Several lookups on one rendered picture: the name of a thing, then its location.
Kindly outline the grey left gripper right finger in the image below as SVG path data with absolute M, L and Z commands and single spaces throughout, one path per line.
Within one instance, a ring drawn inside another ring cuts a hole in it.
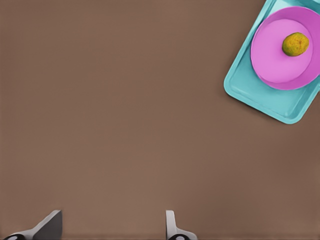
M 198 237 L 193 232 L 182 230 L 177 227 L 173 210 L 165 211 L 165 220 L 166 240 L 198 240 Z

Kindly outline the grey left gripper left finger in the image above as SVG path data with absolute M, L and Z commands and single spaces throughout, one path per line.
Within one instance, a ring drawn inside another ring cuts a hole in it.
M 3 240 L 61 240 L 63 233 L 63 212 L 53 210 L 35 227 L 15 232 Z

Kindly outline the turquoise rectangular tray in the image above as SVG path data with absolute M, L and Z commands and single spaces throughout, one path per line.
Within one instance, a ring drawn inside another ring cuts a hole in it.
M 309 8 L 320 15 L 320 0 L 266 0 L 224 79 L 224 89 L 231 97 L 285 124 L 294 124 L 303 117 L 320 92 L 320 75 L 298 89 L 270 87 L 253 69 L 251 45 L 258 27 L 269 15 L 294 6 Z

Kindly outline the pink round plate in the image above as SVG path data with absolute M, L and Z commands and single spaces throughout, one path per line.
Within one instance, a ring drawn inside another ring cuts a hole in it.
M 283 41 L 302 33 L 309 47 L 299 56 L 288 56 Z M 302 6 L 282 8 L 258 27 L 251 43 L 250 59 L 257 76 L 278 90 L 302 88 L 320 76 L 320 14 Z

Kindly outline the yellow-green orange fruit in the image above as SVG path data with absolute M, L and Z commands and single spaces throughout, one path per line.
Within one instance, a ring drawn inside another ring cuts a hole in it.
M 300 32 L 288 35 L 282 42 L 282 51 L 290 57 L 297 57 L 309 48 L 309 39 Z

